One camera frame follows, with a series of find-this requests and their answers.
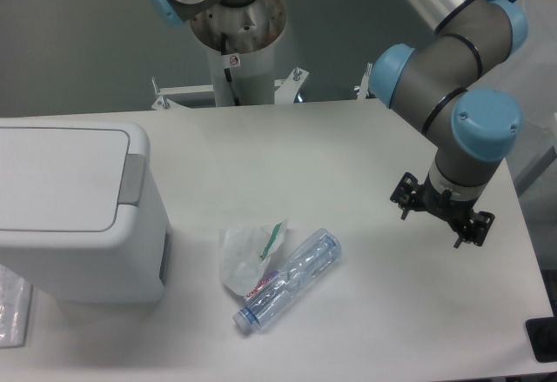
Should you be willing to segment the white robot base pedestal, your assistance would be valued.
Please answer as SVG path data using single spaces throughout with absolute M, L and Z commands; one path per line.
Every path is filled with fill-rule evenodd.
M 224 107 L 218 87 L 225 79 L 238 89 L 240 106 L 273 104 L 275 48 L 286 26 L 281 0 L 255 0 L 242 8 L 217 4 L 190 25 L 207 53 L 217 107 Z

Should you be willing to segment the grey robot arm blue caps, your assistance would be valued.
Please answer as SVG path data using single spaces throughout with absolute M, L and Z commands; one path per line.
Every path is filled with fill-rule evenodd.
M 482 245 L 493 224 L 474 205 L 513 148 L 518 103 L 474 83 L 527 38 L 528 22 L 507 0 L 408 0 L 433 29 L 423 50 L 395 44 L 372 64 L 367 89 L 437 152 L 424 181 L 406 173 L 391 200 L 445 221 L 459 243 Z M 272 48 L 285 29 L 281 0 L 151 0 L 171 25 L 187 23 L 208 50 L 219 106 L 275 104 Z

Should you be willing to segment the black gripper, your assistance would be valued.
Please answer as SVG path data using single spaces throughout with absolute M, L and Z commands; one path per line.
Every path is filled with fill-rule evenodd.
M 429 177 L 424 184 L 410 172 L 406 172 L 396 185 L 390 200 L 401 210 L 405 220 L 410 211 L 426 211 L 447 222 L 458 235 L 453 247 L 463 243 L 481 247 L 493 225 L 495 215 L 487 211 L 472 211 L 478 198 L 459 201 L 453 199 L 449 190 L 437 192 Z

